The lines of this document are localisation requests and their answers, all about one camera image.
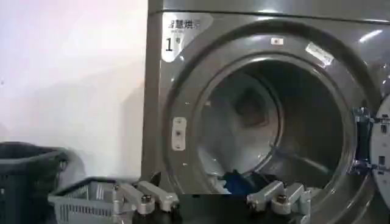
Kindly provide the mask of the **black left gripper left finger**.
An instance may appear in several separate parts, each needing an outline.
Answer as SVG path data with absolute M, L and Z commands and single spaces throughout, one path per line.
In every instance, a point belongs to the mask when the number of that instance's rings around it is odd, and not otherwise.
M 161 173 L 136 183 L 117 181 L 112 189 L 113 223 L 131 223 L 133 217 L 151 218 L 156 211 L 175 217 L 180 208 L 176 193 L 160 188 Z

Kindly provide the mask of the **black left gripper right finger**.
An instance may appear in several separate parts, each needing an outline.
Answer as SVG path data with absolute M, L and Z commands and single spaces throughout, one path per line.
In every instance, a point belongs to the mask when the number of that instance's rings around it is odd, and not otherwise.
M 273 181 L 255 193 L 246 196 L 246 203 L 254 212 L 271 211 L 280 216 L 295 214 L 294 223 L 311 223 L 311 191 L 301 183 L 285 186 Z

